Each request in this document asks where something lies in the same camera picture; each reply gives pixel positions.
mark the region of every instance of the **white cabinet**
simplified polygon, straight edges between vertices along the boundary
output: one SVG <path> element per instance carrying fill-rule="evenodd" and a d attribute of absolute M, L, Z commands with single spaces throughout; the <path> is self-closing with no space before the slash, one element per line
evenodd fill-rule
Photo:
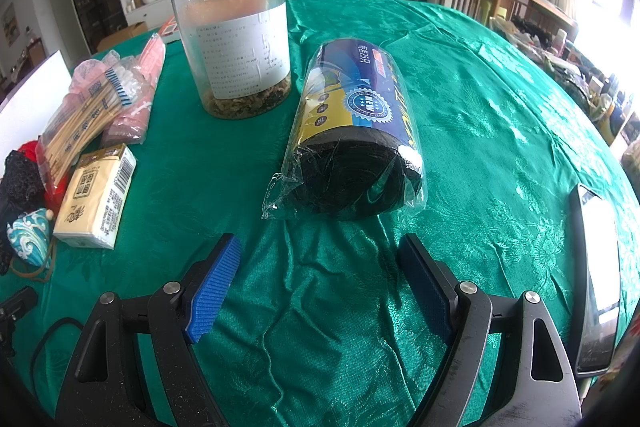
<path fill-rule="evenodd" d="M 174 15 L 171 0 L 157 0 L 149 4 L 143 4 L 140 8 L 125 14 L 129 26 L 136 22 L 146 22 L 150 30 L 159 28 Z"/>

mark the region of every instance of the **blue gripper pad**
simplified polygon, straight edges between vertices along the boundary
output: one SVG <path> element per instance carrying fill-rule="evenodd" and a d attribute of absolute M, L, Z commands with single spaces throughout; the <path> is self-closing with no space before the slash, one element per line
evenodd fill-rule
<path fill-rule="evenodd" d="M 184 333 L 192 343 L 212 328 L 239 264 L 240 241 L 231 235 L 191 299 Z"/>
<path fill-rule="evenodd" d="M 413 233 L 400 240 L 398 264 L 429 329 L 450 346 L 456 337 L 453 322 L 458 296 L 455 289 Z"/>

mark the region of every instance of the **window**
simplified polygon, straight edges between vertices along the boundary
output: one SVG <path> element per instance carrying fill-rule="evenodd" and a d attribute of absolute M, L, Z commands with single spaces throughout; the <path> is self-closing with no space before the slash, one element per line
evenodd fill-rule
<path fill-rule="evenodd" d="M 625 91 L 640 92 L 640 0 L 578 0 L 576 47 L 597 68 L 620 78 Z"/>

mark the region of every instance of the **cardboard box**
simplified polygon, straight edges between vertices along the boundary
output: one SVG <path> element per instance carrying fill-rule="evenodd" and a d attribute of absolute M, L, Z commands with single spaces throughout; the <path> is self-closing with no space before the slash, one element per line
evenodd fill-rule
<path fill-rule="evenodd" d="M 119 32 L 112 33 L 111 35 L 103 38 L 96 49 L 99 52 L 103 52 L 106 50 L 110 50 L 117 44 L 121 42 L 128 41 L 130 38 L 135 37 L 137 35 L 142 35 L 143 33 L 148 32 L 148 28 L 146 27 L 146 22 L 136 22 L 131 26 L 127 26 L 123 30 Z"/>

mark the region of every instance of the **jar label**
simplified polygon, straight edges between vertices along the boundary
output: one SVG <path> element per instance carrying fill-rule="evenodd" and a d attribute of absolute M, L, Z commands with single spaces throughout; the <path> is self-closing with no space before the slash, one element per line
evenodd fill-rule
<path fill-rule="evenodd" d="M 196 29 L 216 98 L 240 98 L 275 86 L 289 74 L 284 3 L 270 10 Z"/>

